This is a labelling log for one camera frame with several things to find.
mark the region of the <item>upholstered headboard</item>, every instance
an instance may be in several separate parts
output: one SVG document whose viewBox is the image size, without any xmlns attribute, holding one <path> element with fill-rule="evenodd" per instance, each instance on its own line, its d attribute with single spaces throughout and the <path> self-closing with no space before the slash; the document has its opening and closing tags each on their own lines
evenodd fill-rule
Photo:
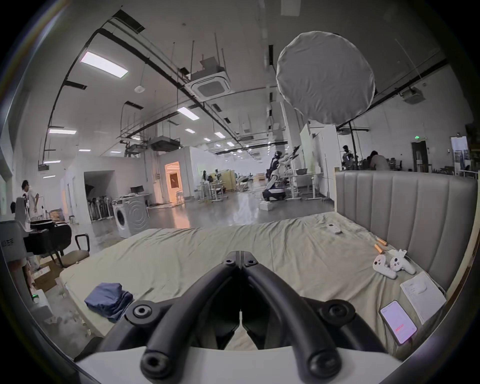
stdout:
<svg viewBox="0 0 480 384">
<path fill-rule="evenodd" d="M 463 259 L 477 180 L 395 171 L 336 172 L 336 211 L 407 255 L 444 289 Z"/>
</svg>

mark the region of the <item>screw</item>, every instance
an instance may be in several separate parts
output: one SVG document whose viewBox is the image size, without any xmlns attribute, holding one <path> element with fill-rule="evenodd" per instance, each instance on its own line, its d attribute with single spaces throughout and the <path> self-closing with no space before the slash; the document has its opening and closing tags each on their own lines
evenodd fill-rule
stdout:
<svg viewBox="0 0 480 384">
<path fill-rule="evenodd" d="M 142 356 L 140 368 L 152 379 L 163 379 L 170 375 L 170 359 L 161 352 L 147 352 Z"/>
</svg>

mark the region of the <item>humanoid robot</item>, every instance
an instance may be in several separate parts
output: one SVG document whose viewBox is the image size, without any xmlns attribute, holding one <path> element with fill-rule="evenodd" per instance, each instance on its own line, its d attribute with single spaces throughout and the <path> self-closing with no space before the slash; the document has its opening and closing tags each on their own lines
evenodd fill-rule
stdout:
<svg viewBox="0 0 480 384">
<path fill-rule="evenodd" d="M 283 200 L 287 196 L 285 190 L 277 188 L 275 184 L 280 176 L 280 166 L 290 164 L 291 161 L 298 156 L 296 153 L 299 148 L 300 146 L 296 146 L 291 154 L 286 154 L 284 156 L 282 156 L 281 151 L 275 152 L 272 162 L 270 163 L 270 168 L 267 170 L 268 183 L 265 190 L 262 192 L 262 196 L 266 201 Z"/>
</svg>

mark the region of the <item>air conditioner unit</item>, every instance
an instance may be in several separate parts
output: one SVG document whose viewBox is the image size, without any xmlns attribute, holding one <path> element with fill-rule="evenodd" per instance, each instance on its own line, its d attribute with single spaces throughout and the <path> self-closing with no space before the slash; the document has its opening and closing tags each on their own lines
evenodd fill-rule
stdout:
<svg viewBox="0 0 480 384">
<path fill-rule="evenodd" d="M 50 169 L 48 164 L 38 164 L 38 172 L 47 172 Z"/>
<path fill-rule="evenodd" d="M 148 142 L 152 150 L 157 152 L 171 152 L 180 148 L 180 140 L 174 140 L 165 136 L 158 136 Z"/>
<path fill-rule="evenodd" d="M 425 100 L 421 90 L 415 87 L 409 87 L 404 93 L 401 94 L 403 101 L 409 104 L 418 104 Z"/>
<path fill-rule="evenodd" d="M 232 92 L 225 68 L 220 67 L 214 57 L 202 60 L 200 63 L 204 69 L 192 73 L 191 81 L 185 84 L 185 88 L 199 101 L 207 101 Z"/>
<path fill-rule="evenodd" d="M 339 136 L 344 136 L 344 135 L 350 135 L 352 133 L 352 130 L 349 127 L 345 128 L 338 128 L 336 131 L 337 135 Z"/>
</svg>

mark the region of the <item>paper note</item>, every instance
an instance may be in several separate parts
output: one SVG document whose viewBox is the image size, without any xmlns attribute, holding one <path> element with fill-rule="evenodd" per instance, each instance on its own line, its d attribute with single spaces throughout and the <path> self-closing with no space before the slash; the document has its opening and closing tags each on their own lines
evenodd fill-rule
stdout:
<svg viewBox="0 0 480 384">
<path fill-rule="evenodd" d="M 390 326 L 390 329 L 399 344 L 405 343 L 410 336 L 417 331 L 417 327 L 412 319 L 409 318 L 407 313 L 396 300 L 380 309 L 380 313 Z"/>
<path fill-rule="evenodd" d="M 405 281 L 400 284 L 400 287 L 412 304 L 422 325 L 446 303 L 443 293 L 425 272 Z"/>
</svg>

